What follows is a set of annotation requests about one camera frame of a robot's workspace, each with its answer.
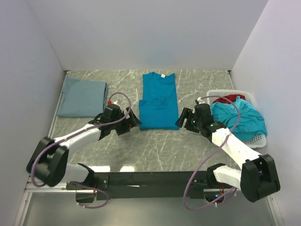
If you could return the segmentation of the bright blue t shirt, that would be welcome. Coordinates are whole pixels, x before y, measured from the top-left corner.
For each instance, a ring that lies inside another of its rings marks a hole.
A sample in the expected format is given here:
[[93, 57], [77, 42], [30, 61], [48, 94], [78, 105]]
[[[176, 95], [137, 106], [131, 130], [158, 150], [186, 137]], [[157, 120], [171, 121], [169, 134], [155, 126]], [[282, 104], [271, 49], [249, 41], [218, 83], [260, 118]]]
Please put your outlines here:
[[140, 130], [178, 130], [175, 73], [151, 72], [143, 75], [143, 97], [139, 101]]

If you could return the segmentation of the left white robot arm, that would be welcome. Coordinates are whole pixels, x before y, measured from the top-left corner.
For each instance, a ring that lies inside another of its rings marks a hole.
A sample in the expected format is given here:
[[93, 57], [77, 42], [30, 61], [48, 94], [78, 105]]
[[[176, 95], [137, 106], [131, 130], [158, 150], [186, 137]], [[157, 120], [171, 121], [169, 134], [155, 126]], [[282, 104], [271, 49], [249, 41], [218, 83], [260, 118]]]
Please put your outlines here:
[[103, 139], [112, 130], [119, 136], [142, 125], [130, 107], [126, 110], [124, 112], [119, 105], [108, 102], [102, 113], [79, 130], [56, 139], [42, 138], [26, 166], [26, 171], [32, 178], [41, 180], [43, 185], [56, 186], [65, 176], [68, 156], [72, 151]]

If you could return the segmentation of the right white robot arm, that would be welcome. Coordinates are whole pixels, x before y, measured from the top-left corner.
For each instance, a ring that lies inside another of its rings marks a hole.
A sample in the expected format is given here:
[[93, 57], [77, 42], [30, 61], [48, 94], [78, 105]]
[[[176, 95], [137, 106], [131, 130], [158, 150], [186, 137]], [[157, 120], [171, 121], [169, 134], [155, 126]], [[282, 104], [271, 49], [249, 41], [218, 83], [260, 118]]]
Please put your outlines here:
[[211, 166], [205, 179], [193, 178], [192, 185], [207, 185], [210, 188], [226, 184], [242, 191], [250, 202], [256, 202], [280, 190], [280, 182], [274, 159], [262, 155], [240, 141], [229, 128], [220, 121], [214, 121], [210, 105], [202, 103], [194, 109], [183, 108], [176, 126], [188, 131], [201, 133], [219, 150], [223, 150], [239, 169], [223, 163]]

